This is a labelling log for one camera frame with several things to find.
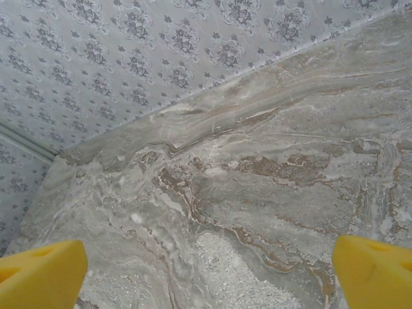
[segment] rough stone texture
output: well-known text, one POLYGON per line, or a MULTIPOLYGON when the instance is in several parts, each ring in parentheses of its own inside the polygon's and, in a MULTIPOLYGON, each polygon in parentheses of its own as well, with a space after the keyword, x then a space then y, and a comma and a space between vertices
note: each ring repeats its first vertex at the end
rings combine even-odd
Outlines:
POLYGON ((345 308, 339 234, 412 247, 412 12, 66 151, 8 253, 81 239, 77 308, 345 308))

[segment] patterned wallpaper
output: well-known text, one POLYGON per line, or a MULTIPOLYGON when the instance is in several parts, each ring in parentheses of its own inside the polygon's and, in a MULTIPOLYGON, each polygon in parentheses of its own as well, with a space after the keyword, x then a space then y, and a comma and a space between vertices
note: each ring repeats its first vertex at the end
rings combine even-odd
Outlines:
POLYGON ((59 150, 401 0, 0 0, 0 118, 59 150))
POLYGON ((0 257, 16 235, 49 164, 0 138, 0 257))

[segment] floral wallpaper pattern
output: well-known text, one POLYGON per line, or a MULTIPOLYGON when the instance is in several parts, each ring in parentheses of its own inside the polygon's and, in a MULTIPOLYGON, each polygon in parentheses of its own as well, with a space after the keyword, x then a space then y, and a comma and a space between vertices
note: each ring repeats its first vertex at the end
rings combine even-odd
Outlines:
POLYGON ((0 138, 0 257, 16 235, 49 164, 0 138))
POLYGON ((0 117, 56 150, 402 0, 0 0, 0 117))

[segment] marble slab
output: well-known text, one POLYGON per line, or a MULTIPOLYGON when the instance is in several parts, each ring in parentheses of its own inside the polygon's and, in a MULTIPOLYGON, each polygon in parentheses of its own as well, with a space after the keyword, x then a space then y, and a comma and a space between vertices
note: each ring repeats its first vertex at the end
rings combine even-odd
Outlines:
POLYGON ((81 239, 77 308, 345 308, 331 254, 412 247, 412 12, 60 155, 8 253, 81 239))

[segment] marble veining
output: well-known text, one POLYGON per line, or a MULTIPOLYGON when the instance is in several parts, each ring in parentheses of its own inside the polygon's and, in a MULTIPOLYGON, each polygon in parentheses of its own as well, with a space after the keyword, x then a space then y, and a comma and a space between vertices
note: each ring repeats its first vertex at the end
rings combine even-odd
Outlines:
POLYGON ((76 307, 347 308, 339 234, 412 247, 412 12, 63 152, 8 254, 81 239, 76 307))

